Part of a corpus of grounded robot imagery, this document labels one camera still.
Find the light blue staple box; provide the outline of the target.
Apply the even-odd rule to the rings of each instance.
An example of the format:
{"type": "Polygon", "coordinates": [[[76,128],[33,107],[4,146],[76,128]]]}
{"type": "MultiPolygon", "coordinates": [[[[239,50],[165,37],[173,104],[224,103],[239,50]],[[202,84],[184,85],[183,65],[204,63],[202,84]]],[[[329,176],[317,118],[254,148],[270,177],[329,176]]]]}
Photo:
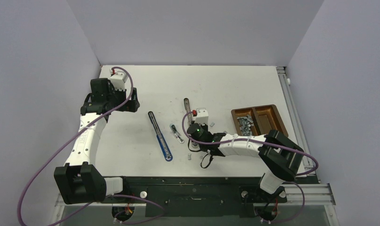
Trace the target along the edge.
{"type": "Polygon", "coordinates": [[[179,133],[178,129],[174,124],[170,124],[170,129],[172,131],[173,136],[178,140],[179,143],[183,144],[184,139],[182,138],[181,134],[179,133]]]}

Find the aluminium frame rail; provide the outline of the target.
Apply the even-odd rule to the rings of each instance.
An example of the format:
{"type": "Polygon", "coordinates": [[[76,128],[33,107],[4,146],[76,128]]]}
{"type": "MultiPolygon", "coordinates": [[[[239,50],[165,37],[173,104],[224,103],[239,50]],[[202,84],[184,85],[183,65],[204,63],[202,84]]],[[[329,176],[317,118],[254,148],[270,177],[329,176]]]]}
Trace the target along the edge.
{"type": "Polygon", "coordinates": [[[205,108],[213,132],[237,133],[231,110],[275,105],[288,136],[308,150],[289,83],[283,70],[274,66],[127,65],[138,90],[136,113],[114,112],[103,130],[95,157],[96,169],[112,177],[262,177],[267,167],[251,157],[217,157],[207,169],[207,159],[178,143],[169,124],[182,130],[183,99],[193,108],[205,108]],[[149,120],[152,111],[173,156],[164,159],[156,132],[149,120]]]}

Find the pile of grey staples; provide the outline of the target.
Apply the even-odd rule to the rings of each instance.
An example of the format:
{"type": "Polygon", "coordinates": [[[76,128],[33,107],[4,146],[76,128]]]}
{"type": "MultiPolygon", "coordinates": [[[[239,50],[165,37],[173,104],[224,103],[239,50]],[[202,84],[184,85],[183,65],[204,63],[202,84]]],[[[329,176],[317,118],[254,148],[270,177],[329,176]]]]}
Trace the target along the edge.
{"type": "Polygon", "coordinates": [[[259,132],[257,130],[256,120],[251,115],[237,117],[240,132],[243,136],[257,136],[259,132]]]}

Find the silver black stapler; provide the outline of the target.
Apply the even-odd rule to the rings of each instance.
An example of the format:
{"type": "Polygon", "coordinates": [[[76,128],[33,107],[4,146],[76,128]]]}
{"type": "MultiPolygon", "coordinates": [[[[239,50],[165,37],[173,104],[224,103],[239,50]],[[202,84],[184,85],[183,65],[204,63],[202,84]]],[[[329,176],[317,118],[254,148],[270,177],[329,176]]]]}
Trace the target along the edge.
{"type": "MultiPolygon", "coordinates": [[[[189,99],[184,98],[183,103],[184,103],[184,108],[185,108],[186,112],[192,112],[189,99]]],[[[188,119],[188,126],[190,126],[193,123],[192,114],[188,114],[187,119],[188,119]]],[[[197,143],[191,141],[191,148],[189,148],[189,149],[191,152],[196,152],[199,149],[199,146],[197,143]]]]}

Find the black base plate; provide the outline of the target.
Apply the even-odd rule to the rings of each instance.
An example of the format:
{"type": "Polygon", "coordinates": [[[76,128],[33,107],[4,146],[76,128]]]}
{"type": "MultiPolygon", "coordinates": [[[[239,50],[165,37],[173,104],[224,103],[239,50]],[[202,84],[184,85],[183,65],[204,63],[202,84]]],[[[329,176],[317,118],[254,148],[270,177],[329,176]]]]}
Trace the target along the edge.
{"type": "Polygon", "coordinates": [[[147,217],[162,213],[166,217],[241,218],[273,215],[273,204],[290,203],[316,185],[316,179],[302,178],[301,186],[285,182],[268,194],[259,187],[260,177],[124,177],[123,191],[107,196],[101,203],[113,205],[113,213],[124,205],[134,209],[145,204],[147,217]]]}

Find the brown plastic divided tray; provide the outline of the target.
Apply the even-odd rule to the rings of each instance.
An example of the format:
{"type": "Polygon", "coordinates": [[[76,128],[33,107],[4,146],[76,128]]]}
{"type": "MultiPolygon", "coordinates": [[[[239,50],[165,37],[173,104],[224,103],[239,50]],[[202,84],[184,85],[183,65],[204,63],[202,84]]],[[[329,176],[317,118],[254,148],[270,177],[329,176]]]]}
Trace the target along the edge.
{"type": "Polygon", "coordinates": [[[253,106],[231,110],[236,131],[240,136],[243,135],[240,132],[237,117],[248,114],[256,120],[259,135],[268,134],[270,130],[277,130],[288,137],[288,132],[275,105],[253,106]]]}

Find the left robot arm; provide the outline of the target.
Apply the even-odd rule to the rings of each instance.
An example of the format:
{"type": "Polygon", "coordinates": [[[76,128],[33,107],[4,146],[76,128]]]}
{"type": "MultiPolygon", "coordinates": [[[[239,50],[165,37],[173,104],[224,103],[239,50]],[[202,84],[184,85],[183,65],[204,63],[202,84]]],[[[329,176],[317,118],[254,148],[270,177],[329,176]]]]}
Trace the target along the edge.
{"type": "Polygon", "coordinates": [[[54,179],[66,204],[103,202],[112,195],[118,202],[129,200],[131,190],[121,177],[106,178],[96,169],[95,157],[102,131],[109,120],[107,112],[135,113],[140,103],[137,89],[125,89],[124,81],[92,79],[91,92],[80,109],[81,133],[64,165],[54,171],[54,179]]]}

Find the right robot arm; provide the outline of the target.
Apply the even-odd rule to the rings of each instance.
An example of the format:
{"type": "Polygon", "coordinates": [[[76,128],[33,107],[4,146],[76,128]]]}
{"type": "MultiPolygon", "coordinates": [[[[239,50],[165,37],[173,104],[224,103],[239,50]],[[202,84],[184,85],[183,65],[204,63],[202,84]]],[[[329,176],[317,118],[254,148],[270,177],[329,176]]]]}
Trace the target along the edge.
{"type": "Polygon", "coordinates": [[[186,133],[200,149],[211,156],[246,156],[260,158],[268,170],[256,189],[257,197],[267,202],[275,196],[283,182],[293,182],[303,158],[303,149],[278,130],[260,136],[239,136],[215,133],[198,123],[190,125],[186,133]]]}

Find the blue stapler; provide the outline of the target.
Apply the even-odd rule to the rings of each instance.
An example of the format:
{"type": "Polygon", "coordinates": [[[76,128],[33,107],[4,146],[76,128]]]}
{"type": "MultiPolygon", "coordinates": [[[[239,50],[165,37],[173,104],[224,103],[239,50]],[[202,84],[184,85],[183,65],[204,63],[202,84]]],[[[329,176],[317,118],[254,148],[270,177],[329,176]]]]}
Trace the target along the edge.
{"type": "Polygon", "coordinates": [[[165,138],[164,138],[164,136],[163,136],[163,134],[162,134],[159,126],[158,126],[158,123],[157,123],[157,120],[155,118],[154,113],[152,111],[149,111],[148,112],[148,117],[149,117],[149,120],[150,120],[150,122],[151,122],[151,124],[152,124],[152,126],[153,126],[153,128],[154,128],[154,130],[156,132],[156,138],[157,138],[157,141],[158,141],[158,143],[160,145],[160,148],[161,148],[161,151],[163,153],[164,159],[166,161],[171,161],[173,159],[173,156],[172,156],[172,154],[170,152],[170,149],[169,149],[169,147],[168,147],[168,145],[166,143],[166,140],[165,140],[165,138]]]}

